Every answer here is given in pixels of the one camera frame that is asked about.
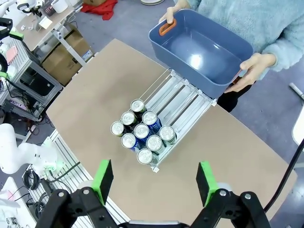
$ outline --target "can lid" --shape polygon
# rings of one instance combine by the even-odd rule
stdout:
[[[120,135],[124,132],[124,125],[120,121],[115,121],[111,125],[111,133],[114,135]]]
[[[140,123],[137,125],[134,129],[134,134],[137,138],[143,139],[148,136],[149,134],[149,128],[147,125]]]
[[[160,128],[159,134],[163,140],[170,140],[175,136],[175,131],[173,127],[166,125]]]
[[[122,136],[122,145],[125,148],[132,148],[136,143],[136,138],[133,134],[127,133]]]
[[[146,148],[141,149],[137,153],[137,160],[140,164],[143,164],[143,165],[149,164],[153,160],[153,153]]]
[[[140,112],[144,108],[144,102],[141,99],[133,100],[130,108],[133,112]]]
[[[157,114],[152,111],[145,112],[142,117],[142,121],[147,125],[154,124],[157,121]]]
[[[162,139],[157,135],[152,135],[147,140],[147,147],[151,151],[158,151],[162,147]]]
[[[132,112],[125,112],[122,114],[122,122],[124,125],[130,125],[134,122],[135,116]]]

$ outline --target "black pants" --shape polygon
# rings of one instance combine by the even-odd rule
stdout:
[[[247,85],[239,92],[230,92],[223,94],[218,99],[218,105],[225,109],[227,112],[231,112],[238,104],[238,98],[246,93],[252,85]]]

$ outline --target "cardboard box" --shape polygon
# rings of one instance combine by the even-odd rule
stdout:
[[[93,50],[76,28],[73,28],[65,40],[85,62],[93,56]],[[49,53],[42,66],[64,86],[82,67],[61,43]]]
[[[103,4],[105,1],[106,0],[84,0],[84,3],[91,6],[99,6],[100,4]]]

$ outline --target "green clamp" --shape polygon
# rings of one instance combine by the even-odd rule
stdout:
[[[105,205],[113,181],[111,160],[102,160],[94,176],[91,188],[98,195],[102,205]]]
[[[0,71],[0,77],[9,78],[9,75],[5,72]]]
[[[14,39],[21,40],[21,41],[23,41],[23,39],[24,39],[24,35],[22,33],[19,33],[19,32],[10,31],[9,36],[14,38]]]
[[[218,183],[212,173],[212,169],[208,161],[199,163],[198,172],[196,175],[200,198],[205,207],[211,200],[212,195],[219,189]]]

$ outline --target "blue plastic bin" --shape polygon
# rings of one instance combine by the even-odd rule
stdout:
[[[191,9],[155,26],[149,39],[160,61],[211,98],[224,93],[253,54],[243,38]]]

